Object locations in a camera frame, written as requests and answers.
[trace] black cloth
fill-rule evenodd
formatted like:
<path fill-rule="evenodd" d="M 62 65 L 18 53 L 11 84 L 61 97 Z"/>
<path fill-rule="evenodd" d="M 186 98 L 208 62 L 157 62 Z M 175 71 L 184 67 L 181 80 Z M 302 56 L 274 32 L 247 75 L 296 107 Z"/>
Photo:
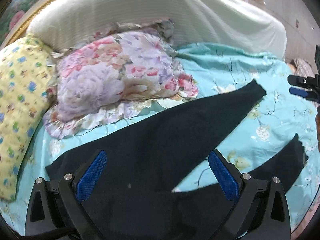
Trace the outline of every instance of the black cloth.
<path fill-rule="evenodd" d="M 215 149 L 265 90 L 251 81 L 239 90 L 162 111 L 98 140 L 65 152 L 46 167 L 50 179 L 74 173 L 95 149 L 107 153 L 105 190 L 171 191 Z"/>
<path fill-rule="evenodd" d="M 277 176 L 287 192 L 307 159 L 296 135 L 277 155 L 249 173 L 263 180 Z M 132 188 L 106 193 L 102 184 L 99 180 L 82 205 L 107 239 L 206 240 L 234 204 L 226 199 L 219 184 L 183 193 L 141 192 Z M 245 221 L 240 234 L 248 230 L 251 221 L 252 217 Z"/>
<path fill-rule="evenodd" d="M 208 239 L 232 206 L 220 186 L 188 193 L 171 190 L 264 95 L 266 92 L 253 80 L 239 90 L 173 107 L 67 151 L 46 167 L 48 175 L 61 179 L 74 173 L 101 148 L 107 153 L 107 166 L 90 198 L 82 204 L 107 239 Z M 293 154 L 296 158 L 291 154 L 279 153 L 269 165 L 252 171 L 252 176 L 278 176 L 288 190 L 303 168 L 303 149 Z"/>

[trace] yellow pillow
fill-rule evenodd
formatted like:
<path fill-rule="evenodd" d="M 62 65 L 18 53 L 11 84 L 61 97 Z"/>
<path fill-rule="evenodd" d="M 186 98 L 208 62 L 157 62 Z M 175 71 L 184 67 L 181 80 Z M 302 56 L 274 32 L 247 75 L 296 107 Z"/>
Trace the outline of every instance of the yellow pillow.
<path fill-rule="evenodd" d="M 21 162 L 49 107 L 48 56 L 43 43 L 31 34 L 0 51 L 0 198 L 15 199 Z"/>

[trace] floral bedsheet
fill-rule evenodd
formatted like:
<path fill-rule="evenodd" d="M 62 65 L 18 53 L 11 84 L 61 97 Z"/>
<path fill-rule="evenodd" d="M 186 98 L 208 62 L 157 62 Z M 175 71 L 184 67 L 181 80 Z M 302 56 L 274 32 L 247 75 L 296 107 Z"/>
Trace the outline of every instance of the floral bedsheet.
<path fill-rule="evenodd" d="M 298 233 L 298 226 L 303 225 L 305 215 L 310 216 L 319 204 L 320 154 L 316 138 L 316 108 L 303 98 L 289 94 L 287 76 L 290 69 L 284 62 L 268 53 L 252 55 L 219 44 L 191 44 L 177 52 L 177 58 L 181 61 L 184 71 L 198 81 L 199 98 L 238 89 L 253 78 L 267 91 L 263 100 L 217 147 L 241 172 L 249 172 L 263 164 L 298 133 L 309 159 L 286 194 L 291 232 L 297 229 Z M 149 108 L 145 108 L 136 117 L 101 125 L 64 139 L 52 138 L 40 125 L 25 158 L 25 168 L 19 180 L 16 201 L 0 202 L 0 212 L 7 223 L 16 231 L 24 233 L 32 185 L 37 177 L 48 179 L 44 167 L 64 152 L 163 110 L 158 103 L 151 103 Z M 210 171 L 208 161 L 205 160 L 173 191 L 190 191 L 214 183 L 217 183 L 217 180 Z"/>

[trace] white flower print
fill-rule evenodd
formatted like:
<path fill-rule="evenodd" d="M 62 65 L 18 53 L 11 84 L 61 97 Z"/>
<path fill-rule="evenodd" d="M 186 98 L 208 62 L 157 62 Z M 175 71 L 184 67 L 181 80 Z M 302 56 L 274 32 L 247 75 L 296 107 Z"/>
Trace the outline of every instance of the white flower print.
<path fill-rule="evenodd" d="M 265 127 L 257 128 L 256 133 L 261 141 L 263 141 L 263 142 L 268 141 L 270 134 Z"/>
<path fill-rule="evenodd" d="M 319 185 L 320 185 L 320 177 L 319 177 L 319 174 L 316 176 L 316 189 L 319 188 Z"/>
<path fill-rule="evenodd" d="M 252 78 L 256 78 L 256 79 L 259 78 L 259 73 L 256 69 L 254 68 L 249 69 L 249 73 L 252 76 Z"/>
<path fill-rule="evenodd" d="M 257 109 L 253 108 L 251 110 L 251 113 L 254 115 L 254 116 L 259 116 L 259 112 L 257 111 Z"/>
<path fill-rule="evenodd" d="M 238 170 L 242 171 L 245 168 L 250 167 L 250 163 L 243 157 L 239 156 L 235 159 L 235 166 L 238 168 Z"/>
<path fill-rule="evenodd" d="M 175 192 L 182 192 L 181 189 L 179 189 L 178 187 L 175 187 L 172 191 L 172 193 L 175 193 Z"/>
<path fill-rule="evenodd" d="M 51 157 L 55 157 L 59 154 L 61 148 L 60 140 L 52 139 L 49 143 L 49 154 Z"/>
<path fill-rule="evenodd" d="M 234 85 L 229 84 L 225 88 L 221 86 L 214 86 L 213 89 L 216 90 L 219 94 L 223 94 L 223 93 L 228 93 L 236 90 L 236 87 Z"/>
<path fill-rule="evenodd" d="M 311 182 L 311 175 L 305 178 L 306 181 Z"/>
<path fill-rule="evenodd" d="M 308 142 L 306 142 L 306 146 L 305 146 L 305 149 L 306 149 L 306 151 L 307 152 L 309 152 L 309 151 L 313 151 L 313 149 L 314 148 L 316 148 L 317 147 L 317 145 L 310 145 Z"/>
<path fill-rule="evenodd" d="M 279 101 L 280 94 L 278 92 L 275 93 L 275 102 Z"/>
<path fill-rule="evenodd" d="M 308 133 L 308 132 L 314 133 L 314 130 L 313 130 L 313 128 L 310 126 L 310 124 L 307 124 L 307 127 L 306 127 L 305 132 L 306 132 L 306 133 Z"/>

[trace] upholstered headboard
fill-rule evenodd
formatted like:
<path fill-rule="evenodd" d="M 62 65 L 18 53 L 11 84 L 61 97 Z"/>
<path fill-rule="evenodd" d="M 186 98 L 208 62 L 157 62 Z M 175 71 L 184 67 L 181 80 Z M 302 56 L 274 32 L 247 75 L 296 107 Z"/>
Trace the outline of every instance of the upholstered headboard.
<path fill-rule="evenodd" d="M 210 41 L 284 56 L 284 26 L 241 0 L 56 0 L 31 21 L 27 32 L 62 51 L 108 23 L 159 18 L 175 23 L 175 45 Z"/>

